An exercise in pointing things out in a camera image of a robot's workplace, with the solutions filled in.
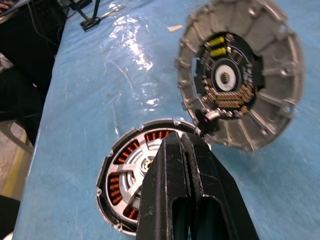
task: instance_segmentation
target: blue surface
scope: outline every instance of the blue surface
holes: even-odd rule
[[[99,15],[108,12],[102,1]],[[76,14],[65,26],[53,69],[14,240],[132,239],[98,211],[96,180],[113,143],[132,127],[183,112],[174,59],[200,0],[125,0],[83,32]],[[299,33],[306,85],[296,118],[279,139],[245,154],[213,152],[234,176],[262,240],[320,239],[320,2],[279,0]],[[93,5],[85,8],[92,13]]]

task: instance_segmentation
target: metal rim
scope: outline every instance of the metal rim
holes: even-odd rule
[[[216,0],[189,14],[180,39],[178,87],[195,125],[195,110],[214,109],[197,94],[192,75],[193,60],[213,35],[223,32],[243,38],[255,55],[263,58],[265,87],[246,114],[220,119],[221,129],[208,134],[215,143],[254,151],[275,140],[288,126],[304,85],[304,60],[296,34],[285,13],[272,0]]]
[[[136,234],[140,190],[146,172],[162,142],[172,132],[194,133],[192,124],[162,119],[144,124],[125,134],[112,147],[98,178],[100,212],[117,230]]]

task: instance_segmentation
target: black cable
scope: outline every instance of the black cable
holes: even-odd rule
[[[94,5],[93,16],[92,16],[91,19],[96,19],[97,14],[98,14],[99,4],[100,4],[100,0],[96,0],[96,1],[95,1],[95,5]]]
[[[70,16],[68,16],[66,19],[71,18],[73,15],[75,15],[77,13],[77,11],[74,11]]]
[[[61,42],[61,39],[59,38],[59,33],[61,31],[61,29],[64,27],[64,25],[61,24],[61,26],[59,27],[58,31],[56,31],[56,39],[59,40],[59,42]]]
[[[88,17],[87,15],[84,14],[84,12],[80,9],[80,7],[78,6],[77,3],[75,3],[74,0],[69,0],[69,2],[71,3],[72,7],[79,12],[79,14],[88,22],[93,22],[98,14],[98,9],[99,9],[99,4],[100,4],[100,0],[96,0],[95,1],[95,5],[94,5],[94,10],[93,10],[93,15],[92,17]]]
[[[78,4],[75,3],[74,0],[69,0],[69,2],[71,3],[72,7],[87,21],[91,22],[92,18],[87,17],[87,15],[84,14],[84,12],[80,9],[80,7],[78,6]]]
[[[32,13],[32,9],[30,7],[30,4],[29,2],[26,3],[28,5],[28,9],[29,9],[29,13],[30,13],[30,17],[31,17],[31,22],[32,22],[32,25],[33,25],[33,28],[35,30],[35,32],[40,36],[42,37],[43,39],[47,40],[49,43],[59,47],[58,44],[56,44],[55,42],[51,41],[49,38],[47,38],[46,36],[42,35],[40,32],[38,32],[38,29],[36,27],[36,24],[35,24],[35,20],[34,20],[34,16],[33,16],[33,13]]]

